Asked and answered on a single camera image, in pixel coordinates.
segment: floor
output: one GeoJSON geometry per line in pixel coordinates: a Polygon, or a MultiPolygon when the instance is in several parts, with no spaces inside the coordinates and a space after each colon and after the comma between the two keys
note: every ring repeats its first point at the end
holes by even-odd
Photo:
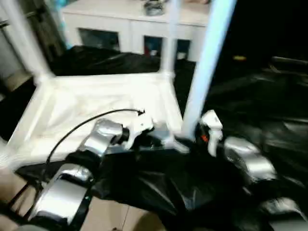
{"type": "MultiPolygon", "coordinates": [[[[2,173],[0,179],[0,199],[8,202],[24,186],[25,182],[14,174],[2,173]]],[[[31,207],[34,189],[29,188],[13,209],[24,215],[31,207]]],[[[17,225],[0,216],[0,231],[13,231],[17,225]]],[[[164,231],[165,228],[158,217],[150,212],[119,204],[114,201],[93,199],[90,211],[83,224],[82,231],[164,231]]]]}

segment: cabinet door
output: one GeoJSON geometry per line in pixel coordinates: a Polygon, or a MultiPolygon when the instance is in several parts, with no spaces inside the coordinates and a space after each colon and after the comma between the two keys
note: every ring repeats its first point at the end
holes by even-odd
{"type": "MultiPolygon", "coordinates": [[[[163,40],[168,36],[168,24],[146,21],[131,21],[132,52],[159,55],[163,40]]],[[[203,39],[203,26],[178,25],[178,58],[197,61],[203,39]]]]}
{"type": "Polygon", "coordinates": [[[131,51],[129,20],[64,13],[65,35],[74,45],[131,51]]]}

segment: white cabinet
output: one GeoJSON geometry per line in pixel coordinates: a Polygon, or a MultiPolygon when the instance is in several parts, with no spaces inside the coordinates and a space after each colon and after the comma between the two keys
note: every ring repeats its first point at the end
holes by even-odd
{"type": "MultiPolygon", "coordinates": [[[[144,38],[167,36],[169,4],[162,16],[146,16],[141,0],[78,0],[62,9],[66,38],[71,45],[84,44],[80,28],[116,32],[122,52],[144,53],[144,38]]],[[[188,59],[199,58],[209,5],[184,3],[178,24],[178,39],[188,40],[188,59]]]]}

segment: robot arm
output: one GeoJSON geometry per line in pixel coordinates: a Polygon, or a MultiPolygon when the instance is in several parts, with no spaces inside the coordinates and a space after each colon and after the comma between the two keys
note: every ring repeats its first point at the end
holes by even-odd
{"type": "Polygon", "coordinates": [[[107,148],[123,143],[124,148],[129,149],[138,135],[152,128],[152,120],[146,114],[127,128],[108,119],[98,120],[38,197],[29,216],[30,224],[17,231],[79,230],[92,199],[90,188],[96,181],[107,148]]]}

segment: white tabletop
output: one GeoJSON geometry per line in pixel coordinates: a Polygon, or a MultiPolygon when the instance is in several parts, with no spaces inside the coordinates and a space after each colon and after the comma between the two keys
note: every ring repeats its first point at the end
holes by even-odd
{"type": "MultiPolygon", "coordinates": [[[[143,12],[143,0],[78,0],[62,9],[63,13],[85,14],[125,18],[130,20],[168,22],[169,3],[166,13],[161,16],[146,16],[143,12]]],[[[200,3],[183,3],[180,24],[205,26],[208,21],[209,5],[200,3]]]]}

